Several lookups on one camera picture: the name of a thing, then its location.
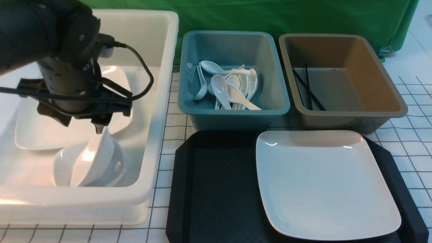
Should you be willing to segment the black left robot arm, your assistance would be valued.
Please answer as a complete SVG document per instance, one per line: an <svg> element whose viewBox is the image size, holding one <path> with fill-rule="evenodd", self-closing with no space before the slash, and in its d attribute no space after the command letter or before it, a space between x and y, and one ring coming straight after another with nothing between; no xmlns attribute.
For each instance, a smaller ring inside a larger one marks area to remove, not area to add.
<svg viewBox="0 0 432 243"><path fill-rule="evenodd" d="M39 115L68 127L89 119L100 134L114 113L129 117L132 93L104 78L99 57L116 46L77 0L2 0L1 74L36 62L42 78L21 78L1 92L38 101Z"/></svg>

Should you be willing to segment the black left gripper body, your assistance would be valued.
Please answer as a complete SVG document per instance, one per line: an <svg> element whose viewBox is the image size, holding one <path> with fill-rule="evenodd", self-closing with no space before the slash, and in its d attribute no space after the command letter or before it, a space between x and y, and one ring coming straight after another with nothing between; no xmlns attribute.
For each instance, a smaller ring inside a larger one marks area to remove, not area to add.
<svg viewBox="0 0 432 243"><path fill-rule="evenodd" d="M129 117L132 93L102 76L98 58L78 67L54 56L37 62L42 78L20 79L17 92L39 102L37 112L63 126L71 119L89 119L96 127L106 127L114 113Z"/></svg>

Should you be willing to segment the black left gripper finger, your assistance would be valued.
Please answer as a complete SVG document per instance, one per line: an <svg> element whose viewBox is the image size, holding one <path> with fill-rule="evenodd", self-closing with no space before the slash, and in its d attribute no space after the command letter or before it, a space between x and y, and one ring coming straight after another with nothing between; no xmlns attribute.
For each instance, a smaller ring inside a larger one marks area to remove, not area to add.
<svg viewBox="0 0 432 243"><path fill-rule="evenodd" d="M95 123L96 134L102 134L105 124Z"/></svg>

